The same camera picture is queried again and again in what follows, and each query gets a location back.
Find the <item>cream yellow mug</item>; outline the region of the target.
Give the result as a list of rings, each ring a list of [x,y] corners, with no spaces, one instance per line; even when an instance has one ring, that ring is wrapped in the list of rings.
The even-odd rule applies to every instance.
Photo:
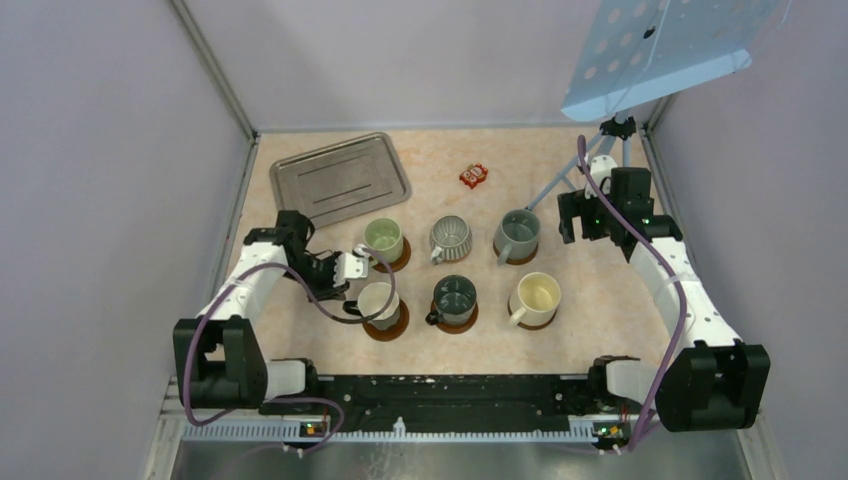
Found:
[[[559,283],[551,275],[532,272],[518,282],[510,293],[508,303],[522,303],[538,310],[559,308],[562,291]]]

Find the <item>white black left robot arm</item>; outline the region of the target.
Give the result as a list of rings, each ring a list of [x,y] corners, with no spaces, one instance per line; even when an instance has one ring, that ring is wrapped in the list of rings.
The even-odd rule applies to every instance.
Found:
[[[195,408],[258,408],[282,396],[297,413],[319,404],[320,386],[303,360],[267,361],[254,322],[283,278],[305,285],[318,301],[342,300],[348,282],[337,275],[341,253],[313,254],[315,227],[296,210],[281,210],[272,227],[252,229],[229,278],[193,318],[181,319],[172,341],[179,394]]]

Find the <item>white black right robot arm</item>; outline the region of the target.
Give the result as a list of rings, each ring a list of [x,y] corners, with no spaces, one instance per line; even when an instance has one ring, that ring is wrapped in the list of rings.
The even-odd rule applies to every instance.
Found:
[[[610,239],[653,298],[671,339],[659,364],[630,356],[595,360],[589,404],[612,412],[626,398],[653,411],[671,432],[754,425],[771,360],[724,320],[695,273],[673,217],[657,214],[652,176],[638,167],[586,167],[586,186],[558,195],[559,230],[574,242]]]

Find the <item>black mug white inside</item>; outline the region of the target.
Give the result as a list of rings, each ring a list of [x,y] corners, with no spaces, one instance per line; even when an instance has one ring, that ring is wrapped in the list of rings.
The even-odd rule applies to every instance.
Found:
[[[345,301],[343,311],[355,317],[372,317],[366,326],[387,332],[400,320],[400,298],[389,283],[374,282],[365,286],[355,300]]]

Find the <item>grey ribbed mug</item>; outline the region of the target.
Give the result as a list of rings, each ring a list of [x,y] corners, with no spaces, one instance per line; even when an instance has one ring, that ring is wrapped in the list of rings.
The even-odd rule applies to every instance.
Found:
[[[444,216],[435,222],[429,233],[429,247],[433,265],[460,262],[473,247],[471,228],[459,216]]]

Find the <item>brown wooden coaster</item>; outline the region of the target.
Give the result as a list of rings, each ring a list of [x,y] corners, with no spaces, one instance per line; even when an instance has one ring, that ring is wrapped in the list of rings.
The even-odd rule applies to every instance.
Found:
[[[557,316],[558,307],[538,310],[522,303],[508,303],[507,311],[509,314],[508,323],[511,326],[534,331],[549,326]]]
[[[392,262],[390,264],[391,270],[393,272],[397,272],[397,271],[400,271],[403,268],[405,268],[406,265],[408,264],[410,258],[411,258],[411,254],[412,254],[412,249],[411,249],[410,242],[406,237],[404,237],[403,238],[403,250],[402,250],[401,256],[397,260],[395,260],[394,262]],[[380,262],[375,262],[371,266],[371,268],[380,272],[380,273],[387,273],[388,272],[387,268],[383,264],[381,264]]]
[[[469,319],[465,323],[463,323],[461,325],[451,325],[451,324],[446,324],[446,323],[443,323],[443,322],[437,322],[437,323],[434,324],[434,326],[437,327],[439,330],[441,330],[444,333],[452,334],[452,335],[458,335],[458,334],[462,334],[462,333],[465,333],[466,331],[470,330],[475,325],[475,323],[477,322],[478,316],[479,316],[479,305],[476,304],[473,311],[472,311],[471,316],[469,317]]]
[[[380,330],[371,323],[364,323],[362,327],[367,333],[367,335],[373,340],[380,342],[389,342],[395,340],[406,331],[409,325],[410,313],[406,303],[403,300],[399,302],[398,313],[398,321],[386,330]]]
[[[531,262],[531,261],[532,261],[532,260],[536,257],[536,255],[537,255],[537,253],[538,253],[538,250],[539,250],[539,247],[538,247],[538,245],[537,245],[537,246],[534,248],[534,250],[533,250],[533,251],[532,251],[529,255],[527,255],[527,256],[526,256],[526,257],[524,257],[524,258],[521,258],[521,259],[511,259],[511,258],[509,258],[509,257],[505,257],[505,258],[502,260],[502,259],[501,259],[501,257],[502,257],[502,255],[501,255],[501,251],[497,248],[497,246],[496,246],[496,245],[494,245],[494,244],[493,244],[493,251],[494,251],[495,256],[497,257],[497,263],[498,263],[498,265],[504,265],[504,264],[506,264],[506,265],[519,266],[519,265],[527,264],[527,263]]]

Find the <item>grey blue mug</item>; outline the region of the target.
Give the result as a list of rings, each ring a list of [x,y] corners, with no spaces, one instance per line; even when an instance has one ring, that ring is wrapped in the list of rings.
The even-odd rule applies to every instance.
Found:
[[[493,244],[501,251],[501,259],[521,259],[539,246],[541,223],[526,209],[511,210],[499,222]]]

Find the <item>metal tray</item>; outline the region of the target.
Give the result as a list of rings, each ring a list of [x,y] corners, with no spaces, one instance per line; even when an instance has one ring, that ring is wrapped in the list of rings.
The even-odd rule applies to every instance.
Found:
[[[296,210],[317,228],[408,200],[412,186],[391,137],[372,132],[274,162],[277,209]]]

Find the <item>light green mug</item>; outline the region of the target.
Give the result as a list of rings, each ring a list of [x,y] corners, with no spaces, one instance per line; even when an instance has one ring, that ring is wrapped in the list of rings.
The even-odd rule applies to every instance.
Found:
[[[404,237],[401,226],[387,217],[372,220],[363,233],[365,245],[377,251],[389,264],[401,256]]]

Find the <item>dark green mug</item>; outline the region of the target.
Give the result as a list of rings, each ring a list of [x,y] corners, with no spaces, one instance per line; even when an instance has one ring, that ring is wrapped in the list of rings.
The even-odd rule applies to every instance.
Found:
[[[436,283],[433,306],[425,321],[428,325],[459,327],[470,320],[476,303],[477,292],[471,280],[462,275],[448,275]]]

